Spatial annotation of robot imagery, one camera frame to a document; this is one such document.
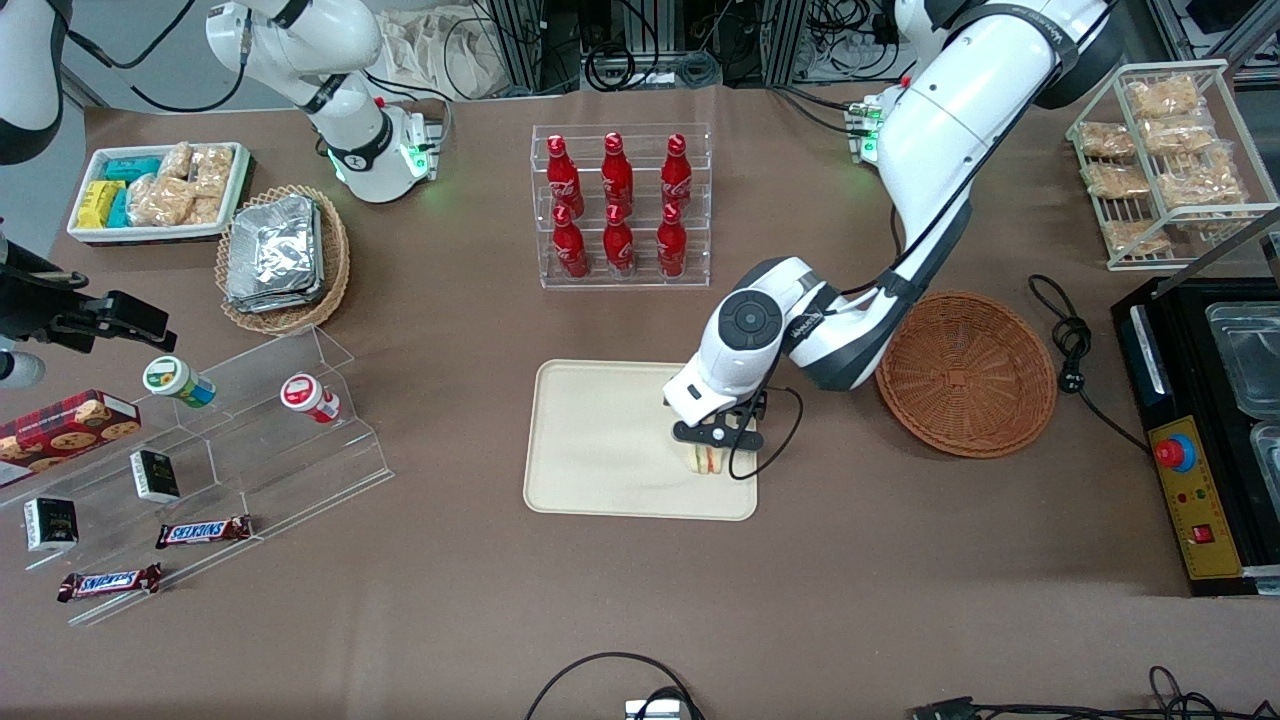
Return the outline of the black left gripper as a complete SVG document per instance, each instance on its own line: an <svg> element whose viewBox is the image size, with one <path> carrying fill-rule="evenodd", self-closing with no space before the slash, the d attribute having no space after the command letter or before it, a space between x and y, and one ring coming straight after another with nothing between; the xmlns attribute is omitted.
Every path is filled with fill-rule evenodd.
<svg viewBox="0 0 1280 720"><path fill-rule="evenodd" d="M759 452L763 448L764 437L754 429L742 427L745 411L746 402L736 404L705 416L695 427L676 421L671 433L677 442L686 445L717 447L719 441L722 448Z"/></svg>

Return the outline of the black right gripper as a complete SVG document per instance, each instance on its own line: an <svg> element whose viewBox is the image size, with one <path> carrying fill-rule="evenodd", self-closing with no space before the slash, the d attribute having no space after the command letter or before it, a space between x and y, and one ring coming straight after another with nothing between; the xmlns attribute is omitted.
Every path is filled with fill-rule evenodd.
<svg viewBox="0 0 1280 720"><path fill-rule="evenodd" d="M88 279L64 272L18 243L1 241L1 334L15 342L58 345L90 354L102 338L132 340L173 354L178 336L168 313L123 291L96 299Z"/></svg>

